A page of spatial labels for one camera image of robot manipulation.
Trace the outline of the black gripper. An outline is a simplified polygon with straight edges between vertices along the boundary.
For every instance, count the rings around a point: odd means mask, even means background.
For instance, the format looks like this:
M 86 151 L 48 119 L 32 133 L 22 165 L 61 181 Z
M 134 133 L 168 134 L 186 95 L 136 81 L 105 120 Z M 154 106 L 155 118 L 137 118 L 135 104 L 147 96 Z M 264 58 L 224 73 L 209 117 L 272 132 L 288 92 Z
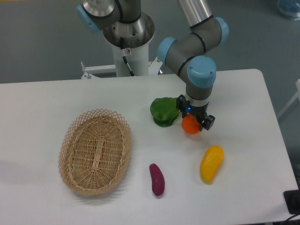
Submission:
M 215 122 L 213 115 L 207 114 L 209 105 L 208 100 L 186 99 L 184 95 L 180 95 L 176 99 L 176 108 L 181 112 L 181 117 L 184 118 L 188 114 L 194 116 L 200 123 L 200 131 L 210 130 Z

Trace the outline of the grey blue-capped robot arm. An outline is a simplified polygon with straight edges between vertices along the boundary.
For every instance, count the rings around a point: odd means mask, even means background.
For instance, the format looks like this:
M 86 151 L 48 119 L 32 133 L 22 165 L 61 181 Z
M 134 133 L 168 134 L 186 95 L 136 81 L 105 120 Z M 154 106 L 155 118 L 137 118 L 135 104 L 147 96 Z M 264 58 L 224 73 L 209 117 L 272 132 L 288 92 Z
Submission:
M 181 40 L 165 38 L 157 48 L 157 58 L 186 85 L 186 93 L 176 100 L 182 117 L 193 115 L 200 129 L 209 130 L 215 117 L 207 114 L 207 107 L 217 69 L 205 54 L 228 38 L 229 28 L 213 15 L 205 0 L 181 0 L 179 5 L 190 34 Z M 101 31 L 111 45 L 118 77 L 149 74 L 149 42 L 155 26 L 139 0 L 85 0 L 76 10 L 87 28 Z

